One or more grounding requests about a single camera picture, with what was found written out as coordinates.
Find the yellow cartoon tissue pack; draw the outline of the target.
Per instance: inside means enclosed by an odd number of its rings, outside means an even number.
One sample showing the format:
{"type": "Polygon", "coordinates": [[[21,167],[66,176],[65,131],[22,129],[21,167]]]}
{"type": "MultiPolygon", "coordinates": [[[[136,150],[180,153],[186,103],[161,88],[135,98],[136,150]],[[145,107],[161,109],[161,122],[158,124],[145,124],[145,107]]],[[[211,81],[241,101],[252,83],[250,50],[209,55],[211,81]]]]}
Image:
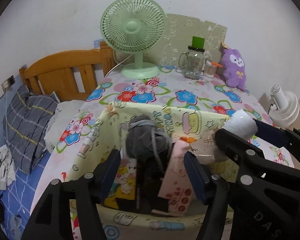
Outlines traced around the yellow cartoon tissue pack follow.
{"type": "Polygon", "coordinates": [[[127,200],[130,202],[135,200],[136,168],[136,159],[121,159],[108,197],[103,202],[104,206],[119,210],[119,201],[127,200]]]}

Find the pink wipes packet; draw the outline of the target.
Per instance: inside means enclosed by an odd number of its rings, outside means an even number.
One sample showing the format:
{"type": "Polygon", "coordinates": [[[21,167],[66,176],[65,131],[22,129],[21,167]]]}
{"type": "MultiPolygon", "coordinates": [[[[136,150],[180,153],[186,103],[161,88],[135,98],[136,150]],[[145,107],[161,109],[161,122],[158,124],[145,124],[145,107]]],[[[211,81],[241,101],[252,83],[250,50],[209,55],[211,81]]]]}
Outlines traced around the pink wipes packet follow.
{"type": "Polygon", "coordinates": [[[163,206],[152,212],[163,216],[183,217],[187,212],[194,191],[184,166],[185,153],[190,149],[189,143],[177,140],[174,143],[170,161],[162,181],[158,198],[163,206]]]}

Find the white clear plastic packet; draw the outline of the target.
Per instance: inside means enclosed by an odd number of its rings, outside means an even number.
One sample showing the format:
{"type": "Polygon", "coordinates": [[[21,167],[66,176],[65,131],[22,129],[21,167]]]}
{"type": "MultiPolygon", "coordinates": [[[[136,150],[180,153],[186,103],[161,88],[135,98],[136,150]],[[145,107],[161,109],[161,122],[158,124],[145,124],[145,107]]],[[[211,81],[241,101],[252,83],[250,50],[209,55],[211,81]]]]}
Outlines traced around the white clear plastic packet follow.
{"type": "Polygon", "coordinates": [[[249,141],[257,132],[256,121],[241,109],[223,126],[203,132],[200,139],[191,144],[191,150],[200,164],[220,163],[228,159],[224,153],[226,146],[249,141]]]}

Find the black bath pouf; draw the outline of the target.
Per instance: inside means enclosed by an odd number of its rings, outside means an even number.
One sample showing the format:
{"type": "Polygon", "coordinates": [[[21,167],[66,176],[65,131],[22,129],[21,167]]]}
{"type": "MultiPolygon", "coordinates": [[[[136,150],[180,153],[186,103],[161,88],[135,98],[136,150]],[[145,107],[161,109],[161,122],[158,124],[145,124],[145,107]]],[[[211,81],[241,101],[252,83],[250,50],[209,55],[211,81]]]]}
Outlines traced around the black bath pouf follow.
{"type": "Polygon", "coordinates": [[[136,168],[136,211],[150,214],[153,210],[168,212],[168,200],[159,197],[162,181],[168,166],[167,151],[159,153],[162,169],[153,155],[137,159],[136,168]]]}

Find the green orange tissue pack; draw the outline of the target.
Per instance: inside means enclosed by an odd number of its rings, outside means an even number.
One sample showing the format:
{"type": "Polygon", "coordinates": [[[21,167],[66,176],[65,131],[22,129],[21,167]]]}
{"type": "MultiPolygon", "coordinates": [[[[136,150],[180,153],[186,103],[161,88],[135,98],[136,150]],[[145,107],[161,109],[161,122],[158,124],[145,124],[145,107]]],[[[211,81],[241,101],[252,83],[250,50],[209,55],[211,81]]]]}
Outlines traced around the green orange tissue pack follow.
{"type": "Polygon", "coordinates": [[[185,142],[187,142],[189,144],[191,144],[191,143],[193,143],[193,142],[196,141],[196,139],[194,139],[193,137],[180,137],[179,139],[182,140],[182,141],[185,141],[185,142]]]}

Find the grey bath pouf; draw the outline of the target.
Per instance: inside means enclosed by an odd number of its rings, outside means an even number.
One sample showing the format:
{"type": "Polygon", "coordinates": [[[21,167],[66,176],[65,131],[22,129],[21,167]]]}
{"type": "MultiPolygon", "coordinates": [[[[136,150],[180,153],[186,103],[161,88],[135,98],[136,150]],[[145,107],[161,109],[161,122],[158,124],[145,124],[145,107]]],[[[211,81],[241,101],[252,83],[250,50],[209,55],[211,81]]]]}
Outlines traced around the grey bath pouf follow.
{"type": "Polygon", "coordinates": [[[158,157],[162,152],[170,155],[172,144],[171,137],[158,130],[155,121],[149,116],[141,115],[130,120],[126,137],[126,152],[129,157],[158,157]]]}

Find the white standing fan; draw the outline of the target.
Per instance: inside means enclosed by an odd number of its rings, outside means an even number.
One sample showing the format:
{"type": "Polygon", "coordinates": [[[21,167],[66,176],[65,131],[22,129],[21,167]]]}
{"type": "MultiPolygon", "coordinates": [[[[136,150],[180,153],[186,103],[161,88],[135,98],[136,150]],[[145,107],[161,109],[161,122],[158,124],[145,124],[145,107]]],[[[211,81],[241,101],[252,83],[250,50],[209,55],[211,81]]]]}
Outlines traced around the white standing fan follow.
{"type": "Polygon", "coordinates": [[[288,128],[298,118],[300,105],[297,96],[291,91],[283,91],[279,85],[273,85],[270,98],[276,109],[269,111],[273,124],[280,128],[288,128]]]}

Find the floral tablecloth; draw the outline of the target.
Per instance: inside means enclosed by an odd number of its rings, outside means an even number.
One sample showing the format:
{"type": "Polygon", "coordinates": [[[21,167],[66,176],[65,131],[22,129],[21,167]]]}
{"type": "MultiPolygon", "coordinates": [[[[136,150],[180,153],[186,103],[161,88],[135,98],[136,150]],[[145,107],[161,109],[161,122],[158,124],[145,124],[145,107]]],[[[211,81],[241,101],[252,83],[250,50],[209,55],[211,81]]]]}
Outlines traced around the floral tablecloth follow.
{"type": "MultiPolygon", "coordinates": [[[[85,138],[112,101],[144,103],[148,110],[156,105],[173,106],[192,113],[207,111],[233,115],[242,109],[255,119],[269,124],[273,122],[248,90],[230,88],[218,76],[190,80],[174,67],[161,67],[156,77],[133,80],[114,71],[86,102],[66,100],[57,106],[45,136],[51,155],[38,182],[33,204],[37,204],[52,179],[68,178],[85,138]]],[[[195,239],[205,208],[193,201],[185,216],[171,218],[135,215],[104,206],[98,210],[109,239],[195,239]]]]}

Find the purple plush bunny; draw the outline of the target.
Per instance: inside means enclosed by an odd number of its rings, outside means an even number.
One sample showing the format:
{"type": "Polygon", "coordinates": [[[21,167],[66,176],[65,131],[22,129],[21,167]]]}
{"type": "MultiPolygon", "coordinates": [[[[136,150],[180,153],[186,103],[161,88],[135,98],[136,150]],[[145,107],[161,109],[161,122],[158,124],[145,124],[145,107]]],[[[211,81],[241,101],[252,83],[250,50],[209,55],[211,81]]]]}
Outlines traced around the purple plush bunny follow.
{"type": "Polygon", "coordinates": [[[220,64],[223,66],[225,83],[228,87],[237,88],[242,91],[246,89],[245,63],[237,49],[231,49],[224,42],[221,43],[222,57],[220,64]]]}

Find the toothpick jar orange lid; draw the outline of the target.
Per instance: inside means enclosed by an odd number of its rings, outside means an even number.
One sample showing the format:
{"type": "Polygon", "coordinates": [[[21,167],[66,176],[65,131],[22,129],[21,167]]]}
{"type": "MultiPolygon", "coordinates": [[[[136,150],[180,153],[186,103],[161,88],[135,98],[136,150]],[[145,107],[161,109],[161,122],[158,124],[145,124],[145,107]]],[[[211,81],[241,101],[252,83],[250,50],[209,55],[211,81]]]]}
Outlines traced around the toothpick jar orange lid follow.
{"type": "Polygon", "coordinates": [[[207,77],[214,77],[217,74],[217,70],[223,66],[219,63],[206,59],[204,65],[204,75],[207,77]]]}

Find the grey plaid pillow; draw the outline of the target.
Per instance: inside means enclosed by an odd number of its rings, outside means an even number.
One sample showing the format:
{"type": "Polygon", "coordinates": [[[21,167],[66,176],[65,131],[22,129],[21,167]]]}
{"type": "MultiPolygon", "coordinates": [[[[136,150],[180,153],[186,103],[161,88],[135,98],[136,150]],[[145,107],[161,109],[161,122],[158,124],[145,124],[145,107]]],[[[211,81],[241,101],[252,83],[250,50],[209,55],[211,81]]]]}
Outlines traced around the grey plaid pillow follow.
{"type": "Polygon", "coordinates": [[[34,94],[26,85],[19,87],[7,105],[4,138],[15,167],[25,174],[31,173],[45,154],[45,132],[57,105],[53,96],[34,94]]]}

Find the wooden bed headboard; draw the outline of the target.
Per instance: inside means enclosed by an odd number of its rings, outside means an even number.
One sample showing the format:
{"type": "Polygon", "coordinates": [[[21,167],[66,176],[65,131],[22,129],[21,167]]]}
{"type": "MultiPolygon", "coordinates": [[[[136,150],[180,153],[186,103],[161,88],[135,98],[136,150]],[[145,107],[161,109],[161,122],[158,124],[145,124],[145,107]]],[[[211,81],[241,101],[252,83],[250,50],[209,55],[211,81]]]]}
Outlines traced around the wooden bed headboard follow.
{"type": "Polygon", "coordinates": [[[95,66],[104,75],[115,66],[113,50],[102,41],[99,49],[69,50],[46,56],[29,68],[21,67],[24,85],[35,94],[55,92],[61,101],[86,100],[97,87],[95,66]]]}

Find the glass jar with green cup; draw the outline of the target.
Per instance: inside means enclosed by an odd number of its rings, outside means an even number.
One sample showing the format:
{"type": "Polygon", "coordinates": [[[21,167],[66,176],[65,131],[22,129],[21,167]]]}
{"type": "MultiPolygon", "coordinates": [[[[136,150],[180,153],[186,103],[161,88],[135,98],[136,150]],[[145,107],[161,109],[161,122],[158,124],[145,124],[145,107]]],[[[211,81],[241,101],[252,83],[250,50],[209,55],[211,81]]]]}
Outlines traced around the glass jar with green cup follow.
{"type": "Polygon", "coordinates": [[[198,80],[201,77],[205,64],[204,42],[204,38],[193,36],[188,51],[179,56],[178,67],[188,79],[198,80]]]}

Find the green patterned board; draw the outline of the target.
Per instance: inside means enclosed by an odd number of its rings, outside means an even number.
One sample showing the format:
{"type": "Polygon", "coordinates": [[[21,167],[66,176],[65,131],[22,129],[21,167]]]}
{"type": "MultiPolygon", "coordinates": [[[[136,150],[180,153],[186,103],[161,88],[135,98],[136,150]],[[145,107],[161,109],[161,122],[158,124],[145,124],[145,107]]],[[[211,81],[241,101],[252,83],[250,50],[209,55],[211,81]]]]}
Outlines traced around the green patterned board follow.
{"type": "Polygon", "coordinates": [[[167,14],[165,30],[160,41],[144,52],[143,60],[158,66],[177,66],[181,53],[188,51],[194,36],[203,38],[204,56],[214,62],[221,59],[221,43],[227,27],[198,18],[167,14]]]}

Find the green desk fan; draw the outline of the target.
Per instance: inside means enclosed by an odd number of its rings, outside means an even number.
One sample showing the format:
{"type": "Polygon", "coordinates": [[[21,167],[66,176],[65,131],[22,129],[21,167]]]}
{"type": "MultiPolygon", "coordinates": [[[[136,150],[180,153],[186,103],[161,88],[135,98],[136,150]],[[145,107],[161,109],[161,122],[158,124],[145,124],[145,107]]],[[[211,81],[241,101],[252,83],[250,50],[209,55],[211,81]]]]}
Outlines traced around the green desk fan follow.
{"type": "Polygon", "coordinates": [[[160,41],[166,15],[153,0],[116,0],[104,11],[100,31],[104,41],[115,51],[131,54],[134,62],[121,74],[130,79],[149,79],[159,75],[156,64],[145,62],[143,53],[160,41]]]}

